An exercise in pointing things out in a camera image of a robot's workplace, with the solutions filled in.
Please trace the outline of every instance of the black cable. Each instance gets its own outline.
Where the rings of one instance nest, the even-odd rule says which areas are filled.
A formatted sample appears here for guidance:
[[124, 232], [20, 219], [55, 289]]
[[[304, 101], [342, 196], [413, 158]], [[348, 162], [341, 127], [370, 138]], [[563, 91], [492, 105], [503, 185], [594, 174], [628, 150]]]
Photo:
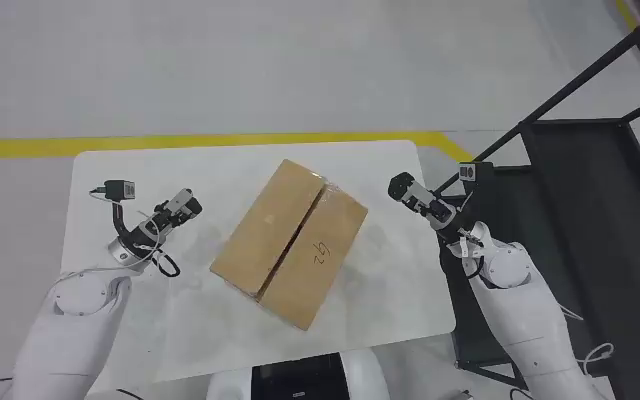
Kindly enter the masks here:
[[144, 400], [142, 397], [136, 396], [135, 394], [133, 394], [133, 393], [127, 391], [127, 390], [124, 390], [124, 389], [117, 389], [116, 391], [120, 392], [120, 393], [124, 393], [126, 395], [129, 395], [129, 396], [133, 397], [134, 399]]
[[528, 398], [528, 399], [533, 400], [533, 397], [529, 396], [529, 395], [528, 395], [528, 394], [526, 394], [524, 391], [522, 391], [522, 390], [520, 390], [520, 389], [518, 389], [518, 388], [513, 388], [513, 389], [511, 389], [511, 391], [509, 392], [509, 398], [510, 398], [511, 400], [513, 400], [513, 394], [514, 394], [514, 393], [516, 393], [516, 392], [520, 393], [521, 395], [523, 395], [524, 397], [526, 397], [526, 398]]
[[480, 275], [480, 272], [482, 272], [482, 269], [484, 268], [484, 256], [480, 257], [478, 264], [478, 269], [476, 269], [471, 275], [467, 275], [467, 279], [472, 279]]
[[167, 255], [167, 253], [165, 253], [164, 251], [158, 250], [158, 252], [162, 254], [162, 257], [166, 258], [167, 261], [169, 261], [169, 263], [173, 266], [173, 269], [175, 271], [173, 274], [170, 274], [169, 272], [167, 272], [166, 269], [162, 268], [162, 264], [160, 263], [161, 257], [158, 257], [157, 260], [152, 257], [151, 261], [153, 261], [156, 267], [158, 267], [158, 270], [160, 271], [160, 273], [162, 273], [162, 275], [166, 276], [167, 278], [175, 278], [176, 276], [180, 275], [180, 268], [178, 268], [178, 264], [176, 264], [176, 262], [173, 261], [173, 259], [169, 257], [169, 255]]

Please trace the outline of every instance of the white cable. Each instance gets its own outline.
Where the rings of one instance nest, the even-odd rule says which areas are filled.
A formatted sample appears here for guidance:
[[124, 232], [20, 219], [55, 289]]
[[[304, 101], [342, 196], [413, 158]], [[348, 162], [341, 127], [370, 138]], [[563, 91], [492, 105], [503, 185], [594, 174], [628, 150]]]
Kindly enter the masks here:
[[467, 201], [469, 201], [469, 199], [471, 198], [471, 196], [473, 195], [473, 190], [471, 191], [471, 193], [469, 193], [469, 195], [467, 196], [466, 199], [464, 199], [464, 201], [462, 202], [462, 205], [458, 208], [458, 211], [462, 211], [464, 209], [464, 206], [467, 205]]
[[[594, 354], [596, 354], [600, 350], [604, 349], [605, 347], [609, 347], [610, 350], [603, 352], [598, 357], [593, 357]], [[598, 395], [600, 395], [600, 397], [602, 397], [603, 400], [609, 400], [609, 399], [607, 398], [607, 396], [602, 394], [602, 392], [600, 392], [600, 390], [598, 390], [596, 385], [593, 383], [593, 377], [591, 375], [589, 375], [589, 371], [587, 371], [587, 366], [589, 365], [590, 362], [601, 361], [601, 360], [606, 360], [607, 358], [610, 358], [611, 355], [613, 354], [614, 350], [615, 350], [615, 348], [614, 348], [613, 344], [611, 344], [611, 343], [603, 343], [600, 346], [596, 347], [595, 349], [591, 350], [589, 352], [589, 354], [587, 354], [587, 356], [584, 358], [584, 360], [576, 359], [577, 362], [582, 363], [582, 372], [584, 373], [584, 375], [592, 379], [591, 386], [593, 386], [593, 390], [595, 390], [598, 393]]]
[[569, 310], [567, 307], [563, 306], [562, 304], [558, 303], [558, 305], [560, 306], [560, 308], [562, 309], [562, 313], [569, 317], [569, 318], [573, 318], [573, 319], [577, 319], [578, 321], [584, 321], [584, 318], [582, 318], [581, 316], [579, 316], [578, 314], [574, 313], [573, 311]]
[[[100, 200], [100, 201], [104, 201], [105, 203], [113, 203], [113, 204], [117, 204], [117, 205], [122, 207], [122, 204], [120, 204], [120, 203], [118, 203], [116, 201], [113, 201], [113, 200], [109, 200], [109, 199], [105, 199], [105, 198], [99, 197], [99, 196], [95, 195], [94, 193], [89, 193], [89, 196], [93, 197], [94, 199], [97, 199], [97, 200]], [[116, 268], [86, 268], [86, 269], [83, 269], [83, 270], [80, 270], [80, 271], [69, 272], [69, 273], [65, 274], [64, 276], [58, 278], [55, 281], [55, 283], [53, 284], [53, 286], [57, 285], [58, 283], [60, 283], [60, 282], [62, 282], [64, 280], [73, 278], [76, 275], [84, 274], [85, 272], [100, 272], [100, 271], [115, 271], [115, 270], [120, 270], [120, 269], [131, 269], [132, 267], [140, 264], [141, 262], [144, 262], [144, 261], [147, 261], [148, 259], [150, 259], [153, 256], [153, 254], [156, 252], [156, 250], [158, 250], [158, 247], [160, 246], [160, 228], [158, 227], [158, 224], [156, 224], [156, 222], [153, 219], [151, 219], [150, 216], [148, 216], [147, 214], [143, 213], [140, 210], [135, 210], [135, 211], [138, 214], [140, 214], [140, 215], [144, 216], [145, 218], [149, 219], [149, 221], [151, 221], [153, 226], [156, 228], [156, 232], [157, 232], [156, 244], [149, 251], [149, 254], [147, 254], [144, 258], [142, 258], [142, 259], [136, 261], [135, 263], [133, 263], [133, 264], [131, 264], [129, 266], [126, 266], [126, 267], [123, 266], [123, 267], [116, 267]]]
[[[609, 351], [605, 351], [603, 352], [600, 356], [598, 357], [593, 357], [594, 354], [596, 354], [597, 352], [599, 352], [600, 350], [604, 349], [605, 347], [609, 347], [610, 350]], [[578, 362], [582, 363], [582, 372], [584, 372], [585, 375], [589, 375], [589, 372], [587, 371], [587, 365], [590, 362], [595, 362], [595, 361], [600, 361], [600, 360], [606, 360], [607, 358], [610, 358], [611, 355], [613, 354], [613, 351], [615, 350], [615, 347], [613, 347], [613, 344], [611, 343], [603, 343], [600, 346], [596, 347], [595, 349], [591, 350], [589, 352], [589, 354], [587, 354], [587, 356], [584, 358], [584, 360], [576, 360]]]

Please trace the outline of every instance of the yellow floor line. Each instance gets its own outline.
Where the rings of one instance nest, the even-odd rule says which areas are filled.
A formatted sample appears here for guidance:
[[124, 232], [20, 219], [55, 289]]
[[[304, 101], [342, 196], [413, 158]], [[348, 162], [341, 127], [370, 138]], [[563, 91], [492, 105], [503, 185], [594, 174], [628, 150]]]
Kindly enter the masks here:
[[622, 19], [624, 19], [625, 24], [627, 24], [629, 31], [634, 30], [636, 26], [640, 25], [625, 0], [616, 0], [616, 8], [620, 15], [622, 15]]
[[83, 151], [90, 150], [132, 150], [372, 140], [410, 140], [417, 146], [437, 147], [443, 153], [456, 161], [469, 161], [472, 159], [472, 155], [470, 153], [450, 140], [442, 132], [258, 133], [138, 137], [115, 136], [59, 139], [0, 139], [0, 158], [75, 157]]

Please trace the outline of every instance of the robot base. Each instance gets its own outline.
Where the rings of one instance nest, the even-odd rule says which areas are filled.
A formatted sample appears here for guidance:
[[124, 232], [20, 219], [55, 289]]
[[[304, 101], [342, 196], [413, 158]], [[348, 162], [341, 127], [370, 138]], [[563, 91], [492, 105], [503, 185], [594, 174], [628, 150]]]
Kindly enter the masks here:
[[389, 400], [371, 349], [213, 374], [207, 400]]

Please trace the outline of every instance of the black metal bar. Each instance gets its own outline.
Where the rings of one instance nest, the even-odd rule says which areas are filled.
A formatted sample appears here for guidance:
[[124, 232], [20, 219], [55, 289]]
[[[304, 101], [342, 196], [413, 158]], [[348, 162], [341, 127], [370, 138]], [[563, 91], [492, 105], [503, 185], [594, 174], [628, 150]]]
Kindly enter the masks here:
[[537, 121], [534, 121], [532, 124], [538, 125], [538, 126], [539, 125], [558, 126], [558, 125], [576, 125], [576, 124], [589, 124], [589, 125], [609, 124], [610, 125], [610, 124], [617, 124], [620, 122], [620, 120], [621, 120], [620, 118], [539, 119]]
[[507, 356], [504, 357], [499, 357], [499, 358], [491, 358], [491, 359], [487, 359], [487, 360], [483, 360], [483, 361], [469, 361], [469, 360], [458, 360], [458, 362], [462, 362], [462, 363], [470, 363], [475, 365], [476, 367], [479, 368], [485, 368], [485, 367], [493, 367], [495, 365], [504, 365], [504, 364], [509, 364], [511, 363], [511, 359]]
[[[629, 123], [627, 122], [624, 124], [620, 124], [620, 128], [624, 129], [625, 131], [627, 138], [626, 146], [633, 148], [633, 153], [640, 154], [640, 143], [638, 142], [638, 138], [636, 137], [635, 132], [633, 132], [633, 129], [631, 129], [631, 125], [629, 125]], [[640, 170], [640, 160], [637, 157], [633, 157], [633, 159], [629, 161], [633, 163], [633, 166], [631, 168]]]
[[[602, 57], [598, 58], [593, 64], [587, 67], [584, 71], [582, 71], [578, 76], [573, 78], [573, 80], [567, 83], [562, 89], [558, 90], [556, 94], [551, 96], [549, 100], [545, 101], [540, 105], [540, 107], [536, 108], [531, 114], [525, 117], [522, 121], [518, 123], [518, 125], [514, 126], [509, 130], [509, 132], [505, 133], [501, 138], [496, 140], [491, 146], [487, 147], [482, 153], [478, 154], [473, 161], [484, 161], [491, 154], [495, 153], [500, 147], [504, 146], [507, 142], [513, 139], [518, 133], [520, 133], [521, 125], [528, 125], [532, 122], [537, 121], [544, 114], [548, 113], [553, 107], [557, 106], [561, 101], [569, 97], [573, 92], [578, 90], [580, 86], [584, 85], [591, 78], [599, 74], [603, 69], [608, 67], [611, 63], [618, 59], [621, 55], [626, 53], [633, 46], [640, 43], [640, 27], [636, 28], [633, 32], [625, 36], [621, 41], [619, 41], [615, 46], [613, 46], [609, 51], [604, 53]], [[458, 179], [458, 174], [449, 178], [445, 183], [440, 185], [438, 189], [435, 190], [434, 194], [439, 196], [445, 189], [449, 186], [453, 185], [455, 181]]]
[[520, 370], [518, 369], [518, 366], [513, 361], [511, 361], [511, 370], [513, 371], [514, 378], [517, 381], [522, 382], [522, 384], [526, 386], [527, 384], [524, 381], [524, 376], [522, 376], [522, 372], [520, 372]]
[[629, 114], [625, 115], [620, 119], [622, 120], [622, 122], [628, 124], [629, 122], [633, 121], [638, 117], [640, 117], [640, 107], [636, 108], [635, 110], [631, 111]]
[[510, 376], [502, 375], [497, 372], [489, 371], [484, 368], [480, 368], [477, 365], [470, 363], [468, 361], [458, 361], [457, 365], [458, 369], [463, 369], [465, 371], [473, 372], [474, 374], [478, 374], [480, 376], [484, 376], [485, 378], [493, 379], [494, 381], [502, 382], [505, 385], [510, 385], [513, 387], [517, 387], [518, 389], [528, 390], [527, 384], [524, 383], [524, 380], [520, 381], [518, 379], [512, 378]]

